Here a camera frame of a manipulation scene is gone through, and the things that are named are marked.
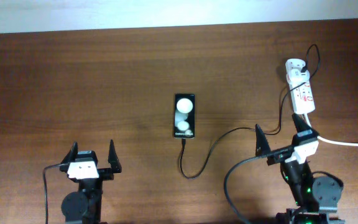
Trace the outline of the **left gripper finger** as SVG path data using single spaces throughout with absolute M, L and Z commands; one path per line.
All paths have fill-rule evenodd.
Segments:
M 78 154 L 78 143 L 75 141 L 67 153 L 67 155 L 61 161 L 61 164 L 69 164 L 73 162 Z
M 110 164 L 113 173 L 122 172 L 122 166 L 116 154 L 114 141 L 112 139 L 110 140 L 109 143 L 108 163 Z

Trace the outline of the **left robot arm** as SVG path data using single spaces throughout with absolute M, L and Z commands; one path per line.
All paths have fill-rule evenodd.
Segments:
M 60 171 L 78 184 L 78 190 L 69 193 L 62 201 L 61 210 L 65 223 L 101 223 L 103 182 L 114 179 L 114 174 L 122 172 L 114 141 L 109 142 L 107 168 L 98 168 L 98 158 L 94 151 L 79 151 L 74 142 L 60 163 Z

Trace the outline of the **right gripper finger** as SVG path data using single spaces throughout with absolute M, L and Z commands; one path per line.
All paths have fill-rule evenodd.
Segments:
M 255 125 L 255 135 L 256 135 L 256 147 L 255 147 L 255 155 L 263 156 L 271 152 L 269 143 L 263 132 L 262 128 L 256 124 Z
M 291 117 L 297 133 L 312 133 L 312 128 L 298 114 L 293 113 Z

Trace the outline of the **black Galaxy flip phone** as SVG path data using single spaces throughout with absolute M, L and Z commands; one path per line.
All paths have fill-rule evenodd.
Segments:
M 195 137 L 195 109 L 195 94 L 175 94 L 173 137 L 182 139 L 193 139 Z

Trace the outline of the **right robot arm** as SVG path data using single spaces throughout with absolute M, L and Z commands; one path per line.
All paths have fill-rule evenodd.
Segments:
M 270 166 L 280 165 L 280 173 L 298 206 L 278 213 L 276 220 L 278 223 L 345 223 L 343 219 L 329 216 L 337 213 L 343 181 L 328 172 L 313 172 L 307 161 L 317 151 L 319 133 L 299 115 L 292 114 L 292 119 L 296 134 L 291 144 L 276 150 L 270 148 L 262 128 L 255 126 L 255 155 L 267 158 Z

